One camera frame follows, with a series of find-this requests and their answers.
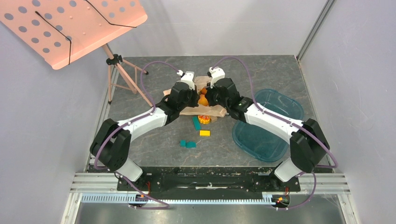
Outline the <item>translucent orange plastic bag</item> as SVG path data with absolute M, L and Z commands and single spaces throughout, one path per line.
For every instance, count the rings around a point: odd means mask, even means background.
M 201 91 L 206 87 L 207 83 L 210 83 L 211 78 L 208 76 L 197 76 L 193 79 L 197 90 Z M 224 117 L 226 115 L 226 109 L 220 105 L 216 106 L 204 106 L 199 105 L 198 107 L 186 107 L 181 112 L 180 115 L 208 115 L 214 117 Z

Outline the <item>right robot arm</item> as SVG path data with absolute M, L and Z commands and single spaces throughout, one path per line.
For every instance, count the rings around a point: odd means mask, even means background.
M 290 158 L 278 165 L 270 177 L 275 190 L 284 189 L 289 180 L 304 172 L 311 173 L 329 151 L 327 139 L 314 119 L 291 119 L 243 97 L 230 78 L 207 84 L 205 97 L 210 106 L 220 105 L 235 120 L 254 125 L 277 135 L 290 146 Z

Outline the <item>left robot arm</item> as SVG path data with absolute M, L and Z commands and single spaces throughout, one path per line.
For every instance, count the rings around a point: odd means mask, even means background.
M 143 170 L 129 156 L 130 143 L 136 138 L 156 128 L 176 120 L 180 112 L 188 106 L 197 106 L 199 95 L 194 83 L 178 81 L 151 110 L 133 118 L 116 122 L 105 120 L 90 147 L 90 153 L 103 168 L 129 179 L 135 190 L 143 189 L 147 178 Z

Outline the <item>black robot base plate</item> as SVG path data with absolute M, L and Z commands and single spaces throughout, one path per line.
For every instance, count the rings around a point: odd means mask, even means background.
M 299 192 L 298 178 L 275 183 L 270 173 L 273 167 L 142 167 L 142 175 L 134 185 L 150 192 L 182 189 L 248 189 L 259 192 Z

